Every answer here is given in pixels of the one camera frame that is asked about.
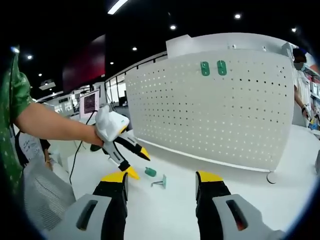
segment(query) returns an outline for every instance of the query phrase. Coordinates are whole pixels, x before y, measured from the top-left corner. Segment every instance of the shelf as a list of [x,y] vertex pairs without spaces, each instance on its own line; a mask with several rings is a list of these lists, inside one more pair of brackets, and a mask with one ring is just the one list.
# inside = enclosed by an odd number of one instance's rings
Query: shelf
[[313,92],[310,92],[310,94],[311,94],[311,97],[320,100],[320,96],[314,94]]
[[316,71],[312,70],[309,66],[305,66],[305,70],[303,71],[305,72],[306,74],[309,74],[311,75],[312,77],[318,79],[320,81],[320,74],[317,73]]

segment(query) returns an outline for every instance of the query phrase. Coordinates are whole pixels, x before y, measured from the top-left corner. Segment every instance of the green patterned shirt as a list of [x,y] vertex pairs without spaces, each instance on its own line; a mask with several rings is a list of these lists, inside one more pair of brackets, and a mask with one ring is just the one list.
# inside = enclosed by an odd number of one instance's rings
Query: green patterned shirt
[[19,71],[18,54],[16,54],[12,71],[8,69],[4,74],[0,88],[0,154],[13,193],[16,193],[23,168],[14,150],[11,126],[31,102],[30,84],[26,75]]

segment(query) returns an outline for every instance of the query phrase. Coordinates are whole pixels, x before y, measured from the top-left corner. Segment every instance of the green object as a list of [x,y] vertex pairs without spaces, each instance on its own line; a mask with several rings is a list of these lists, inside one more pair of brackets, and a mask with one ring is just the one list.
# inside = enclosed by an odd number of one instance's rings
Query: green object
[[224,76],[227,74],[227,66],[226,66],[226,62],[223,60],[219,60],[216,62],[216,65],[218,67],[218,73],[221,76]]
[[13,194],[17,193],[23,179],[23,167],[15,157],[11,123],[33,102],[28,79],[19,71],[18,57],[14,54],[7,71],[0,76],[0,155]]
[[209,63],[207,61],[202,61],[200,62],[200,66],[201,66],[201,73],[202,76],[209,76],[210,75],[210,68],[209,68]]
[[151,183],[151,187],[154,184],[162,185],[163,188],[166,189],[166,186],[167,186],[167,177],[166,177],[166,175],[163,174],[162,181],[155,181],[155,182]]
[[149,175],[150,177],[154,177],[155,175],[157,175],[157,171],[149,167],[145,168],[144,173]]

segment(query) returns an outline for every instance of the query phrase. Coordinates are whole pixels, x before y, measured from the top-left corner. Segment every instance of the round base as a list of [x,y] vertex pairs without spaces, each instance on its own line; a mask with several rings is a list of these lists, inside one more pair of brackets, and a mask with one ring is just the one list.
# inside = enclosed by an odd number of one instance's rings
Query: round base
[[275,174],[275,172],[271,171],[267,174],[266,176],[266,180],[270,183],[270,184],[275,184],[277,182],[277,175]]

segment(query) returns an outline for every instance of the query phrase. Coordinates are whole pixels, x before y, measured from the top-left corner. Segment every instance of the person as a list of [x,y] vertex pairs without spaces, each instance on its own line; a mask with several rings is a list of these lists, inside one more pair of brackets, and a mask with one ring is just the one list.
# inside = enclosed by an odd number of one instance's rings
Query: person
[[307,127],[308,120],[310,120],[309,113],[311,112],[310,84],[303,72],[307,58],[300,48],[294,48],[292,53],[294,57],[293,65],[295,68],[293,70],[294,101],[301,108]]
[[20,165],[25,168],[30,161],[40,159],[45,166],[53,170],[48,149],[50,143],[46,139],[37,138],[19,131],[15,136],[15,150]]
[[41,139],[79,140],[103,145],[94,126],[64,118],[33,102],[28,79],[19,71],[19,54],[16,52],[6,48],[0,59],[0,161],[15,197],[23,185],[23,167],[15,152],[13,124],[22,132]]

